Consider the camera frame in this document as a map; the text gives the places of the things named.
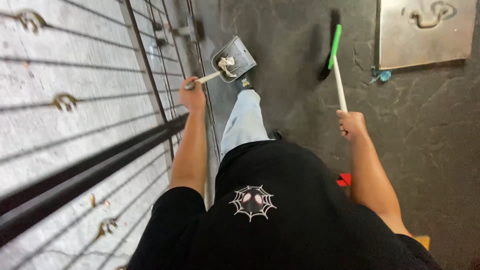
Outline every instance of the gray dustpan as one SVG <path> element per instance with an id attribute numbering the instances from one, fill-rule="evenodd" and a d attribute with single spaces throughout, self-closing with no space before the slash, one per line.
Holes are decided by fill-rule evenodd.
<path id="1" fill-rule="evenodd" d="M 222 72 L 220 77 L 226 83 L 231 83 L 235 81 L 242 74 L 247 72 L 249 69 L 257 65 L 257 62 L 253 59 L 252 55 L 248 52 L 247 48 L 240 40 L 238 36 L 234 36 L 233 39 L 225 45 L 216 55 L 212 58 L 212 66 L 216 71 L 222 70 L 217 64 L 222 57 L 233 57 L 235 59 L 235 64 L 228 67 L 228 70 L 233 70 L 238 67 L 238 69 L 233 72 L 237 77 L 229 77 Z"/>

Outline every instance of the red object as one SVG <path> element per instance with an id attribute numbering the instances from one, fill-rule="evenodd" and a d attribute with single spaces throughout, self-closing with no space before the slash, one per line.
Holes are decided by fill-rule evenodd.
<path id="1" fill-rule="evenodd" d="M 350 173 L 341 173 L 336 183 L 339 186 L 350 186 L 352 175 Z"/>

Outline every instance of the spider web graphic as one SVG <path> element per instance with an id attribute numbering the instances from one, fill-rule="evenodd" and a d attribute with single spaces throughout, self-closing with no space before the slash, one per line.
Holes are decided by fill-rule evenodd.
<path id="1" fill-rule="evenodd" d="M 247 216 L 249 216 L 249 218 L 250 218 L 249 222 L 252 221 L 253 216 L 258 216 L 258 215 L 265 216 L 268 219 L 267 211 L 270 208 L 275 208 L 276 209 L 276 206 L 274 206 L 273 203 L 272 203 L 271 197 L 273 195 L 267 193 L 262 187 L 263 187 L 263 185 L 261 185 L 261 186 L 249 186 L 248 185 L 247 187 L 244 187 L 241 190 L 235 191 L 235 199 L 233 201 L 229 202 L 229 204 L 233 203 L 235 205 L 235 207 L 237 208 L 237 212 L 235 212 L 234 215 L 236 215 L 237 213 L 244 213 Z M 251 190 L 251 189 L 256 189 L 257 191 L 259 191 L 262 194 L 262 199 L 264 200 L 264 205 L 262 206 L 262 209 L 260 210 L 260 212 L 257 212 L 255 214 L 253 214 L 252 212 L 245 211 L 245 209 L 243 208 L 243 206 L 241 204 L 241 202 L 243 200 L 243 196 L 245 196 L 245 192 L 248 191 L 248 190 Z"/>

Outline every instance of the blue string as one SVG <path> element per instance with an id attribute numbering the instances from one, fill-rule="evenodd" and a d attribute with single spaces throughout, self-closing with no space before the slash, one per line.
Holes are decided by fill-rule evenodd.
<path id="1" fill-rule="evenodd" d="M 382 82 L 386 82 L 390 79 L 392 76 L 392 70 L 377 70 L 375 66 L 372 66 L 372 75 L 374 78 L 368 83 L 368 84 L 373 84 L 374 82 L 378 81 L 380 79 Z"/>

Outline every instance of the spider mask logo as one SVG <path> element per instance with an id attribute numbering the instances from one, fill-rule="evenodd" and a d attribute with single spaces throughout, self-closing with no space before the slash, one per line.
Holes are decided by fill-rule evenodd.
<path id="1" fill-rule="evenodd" d="M 238 213 L 244 213 L 252 221 L 253 216 L 262 215 L 268 219 L 267 211 L 270 208 L 275 208 L 272 204 L 272 196 L 268 194 L 262 186 L 247 186 L 241 190 L 235 191 L 235 199 L 229 203 L 233 203 L 237 208 Z"/>

